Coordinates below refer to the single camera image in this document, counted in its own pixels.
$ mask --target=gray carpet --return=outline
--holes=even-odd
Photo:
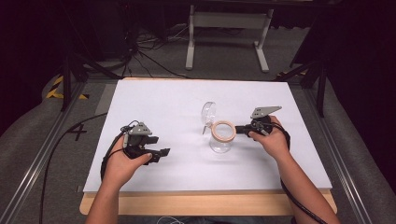
[[[203,30],[196,36],[194,66],[186,71],[185,57],[187,41],[163,46],[160,49],[144,51],[167,69],[193,78],[233,79],[233,80],[270,80],[279,72],[290,70],[289,64],[300,46],[307,30],[278,29],[270,30],[264,44],[270,73],[261,72],[255,51],[251,46],[257,33],[244,31],[239,35],[229,35],[219,31]],[[147,67],[153,77],[175,77],[147,58],[136,56]],[[135,59],[129,63],[125,76],[149,77]],[[122,68],[115,71],[122,73]],[[100,74],[91,74],[82,93],[89,94],[88,100],[77,100],[68,115],[62,132],[80,120],[108,110],[115,81]],[[332,161],[331,152],[324,134],[315,119],[316,111],[309,106],[306,91],[299,86],[290,85],[292,94],[303,115],[318,154],[332,181],[332,195],[338,207],[338,216],[342,223],[361,222],[351,205],[345,186]],[[36,153],[45,141],[52,124],[59,116],[62,100],[44,99],[43,103],[17,120],[0,138],[0,212],[6,210],[14,192],[22,182]],[[325,95],[325,122],[333,140],[340,150],[343,160],[350,172],[355,187],[361,196],[371,223],[394,223],[396,220],[396,197],[385,178],[380,174],[366,146],[347,117],[343,107],[338,103],[330,83]],[[84,122],[82,134],[66,134],[53,155],[49,168],[47,190],[44,203],[44,223],[82,223],[85,217],[79,212],[83,186],[91,167],[94,151],[106,117]],[[43,183],[41,172],[33,184],[26,200],[17,211],[14,223],[37,223],[39,217],[40,194]],[[144,223],[155,221],[157,217],[120,217],[120,223]],[[263,217],[263,223],[290,223],[289,217]]]

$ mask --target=dark background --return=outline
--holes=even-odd
[[[295,62],[326,60],[329,80],[340,103],[396,191],[396,176],[392,173],[396,160],[393,81],[396,16],[386,1],[347,2],[345,10],[318,17],[317,13],[303,9],[280,9],[275,12],[272,25],[306,27],[315,22]],[[117,8],[109,9],[107,4],[115,3],[82,0],[0,3],[0,134],[41,103],[44,86],[61,71],[65,43],[95,61],[123,56],[125,26]],[[165,36],[166,28],[173,24],[186,22],[189,13],[186,6],[152,10],[141,8],[144,16],[138,25],[151,27],[159,37]],[[135,28],[136,23],[132,21],[129,27]]]

